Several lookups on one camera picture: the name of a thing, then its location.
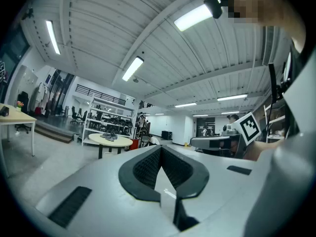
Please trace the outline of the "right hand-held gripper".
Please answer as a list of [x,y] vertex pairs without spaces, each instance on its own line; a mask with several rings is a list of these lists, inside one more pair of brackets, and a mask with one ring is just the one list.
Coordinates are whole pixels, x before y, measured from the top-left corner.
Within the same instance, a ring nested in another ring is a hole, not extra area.
[[190,144],[202,153],[227,157],[243,158],[248,146],[261,135],[261,130],[253,113],[248,113],[223,127],[220,135],[194,137]]

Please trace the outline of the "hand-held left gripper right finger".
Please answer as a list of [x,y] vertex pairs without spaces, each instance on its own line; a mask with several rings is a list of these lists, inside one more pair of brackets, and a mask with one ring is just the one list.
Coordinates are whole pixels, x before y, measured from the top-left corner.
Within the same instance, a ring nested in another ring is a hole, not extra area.
[[161,148],[161,167],[176,191],[173,224],[182,232],[199,223],[186,213],[183,200],[199,196],[208,183],[209,171],[202,163],[168,146]]

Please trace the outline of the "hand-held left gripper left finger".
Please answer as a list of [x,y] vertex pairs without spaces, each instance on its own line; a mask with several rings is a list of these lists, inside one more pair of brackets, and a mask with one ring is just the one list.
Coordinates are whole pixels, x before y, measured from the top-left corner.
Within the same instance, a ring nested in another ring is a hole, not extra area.
[[155,191],[158,172],[161,168],[161,146],[154,146],[126,161],[118,171],[121,186],[135,199],[160,202],[160,193]]

